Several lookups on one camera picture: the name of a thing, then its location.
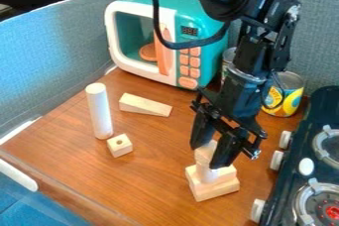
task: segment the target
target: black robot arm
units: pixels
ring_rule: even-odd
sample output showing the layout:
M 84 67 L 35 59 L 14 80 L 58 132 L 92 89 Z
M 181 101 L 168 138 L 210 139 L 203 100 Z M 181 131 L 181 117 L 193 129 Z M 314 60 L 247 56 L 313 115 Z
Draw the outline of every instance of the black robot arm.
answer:
M 231 21 L 242 21 L 236 56 L 228 66 L 222 88 L 218 93 L 199 88 L 192 102 L 196 117 L 190 145 L 197 149 L 218 131 L 221 138 L 210 163 L 212 169 L 230 166 L 241 152 L 256 159 L 259 146 L 267 137 L 256 116 L 265 105 L 276 72 L 284 71 L 290 61 L 290 43 L 299 20 L 300 3 L 298 0 L 200 0 L 211 18 L 225 25 L 207 40 L 178 45 L 163 39 L 159 30 L 159 2 L 153 1 L 157 35 L 171 49 L 214 43 L 222 38 Z

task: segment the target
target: toy microwave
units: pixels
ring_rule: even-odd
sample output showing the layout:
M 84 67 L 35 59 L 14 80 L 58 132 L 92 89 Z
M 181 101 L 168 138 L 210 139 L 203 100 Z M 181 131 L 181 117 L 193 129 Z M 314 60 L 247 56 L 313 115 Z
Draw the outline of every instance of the toy microwave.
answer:
M 208 17 L 198 0 L 160 0 L 163 37 L 171 42 L 204 39 L 221 22 Z M 118 0 L 105 12 L 109 50 L 122 69 L 169 85 L 206 86 L 219 70 L 227 35 L 209 46 L 180 51 L 164 47 L 154 33 L 151 0 Z

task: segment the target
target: tin can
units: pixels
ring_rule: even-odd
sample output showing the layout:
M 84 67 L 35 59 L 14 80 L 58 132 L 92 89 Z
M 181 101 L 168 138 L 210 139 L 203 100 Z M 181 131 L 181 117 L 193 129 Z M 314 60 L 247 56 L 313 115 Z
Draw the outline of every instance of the tin can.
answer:
M 290 71 L 279 72 L 278 77 L 282 84 L 284 100 L 282 90 L 274 84 L 265 102 L 270 108 L 277 106 L 282 100 L 283 104 L 276 109 L 267 109 L 264 106 L 262 109 L 266 113 L 274 116 L 289 117 L 295 113 L 300 104 L 304 89 L 304 80 L 296 73 Z
M 223 84 L 227 76 L 227 66 L 233 61 L 237 48 L 230 48 L 222 54 L 221 83 Z

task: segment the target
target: wooden table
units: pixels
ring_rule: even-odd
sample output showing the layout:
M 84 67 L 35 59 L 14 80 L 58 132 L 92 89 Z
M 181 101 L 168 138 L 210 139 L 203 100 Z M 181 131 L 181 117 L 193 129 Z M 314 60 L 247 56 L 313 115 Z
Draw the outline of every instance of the wooden table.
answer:
M 241 155 L 235 162 L 239 192 L 195 202 L 184 176 L 194 164 L 189 137 L 195 93 L 116 69 L 102 77 L 114 122 L 114 134 L 126 133 L 134 152 L 114 159 L 105 141 L 93 136 L 82 91 L 1 147 L 45 175 L 77 190 L 118 214 L 144 225 L 255 225 L 249 220 L 255 198 L 266 199 L 277 173 L 269 169 L 282 130 L 294 130 L 301 110 L 291 118 L 260 113 L 269 133 L 258 160 Z M 173 106 L 168 118 L 122 112 L 124 92 Z

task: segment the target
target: orange button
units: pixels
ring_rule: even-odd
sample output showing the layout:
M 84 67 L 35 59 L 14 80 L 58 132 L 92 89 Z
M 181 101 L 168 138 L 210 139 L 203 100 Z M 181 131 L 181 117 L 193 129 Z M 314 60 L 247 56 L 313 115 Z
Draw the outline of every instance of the orange button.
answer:
M 192 67 L 200 67 L 200 58 L 198 58 L 198 57 L 191 57 L 189 59 L 189 64 Z
M 187 78 L 187 77 L 181 77 L 179 79 L 179 84 L 182 87 L 186 87 L 186 88 L 190 88 L 190 89 L 194 89 L 194 88 L 197 87 L 197 81 L 195 79 Z
M 188 64 L 188 56 L 180 56 L 180 63 L 182 64 Z
M 200 70 L 196 68 L 191 68 L 189 74 L 192 78 L 197 79 L 198 77 L 200 77 Z
M 192 48 L 189 52 L 192 56 L 199 57 L 201 55 L 201 48 Z
M 182 66 L 180 67 L 180 73 L 181 73 L 182 75 L 187 75 L 187 76 L 188 76 L 188 66 L 182 65 Z
M 184 55 L 188 55 L 188 49 L 181 49 L 180 52 Z

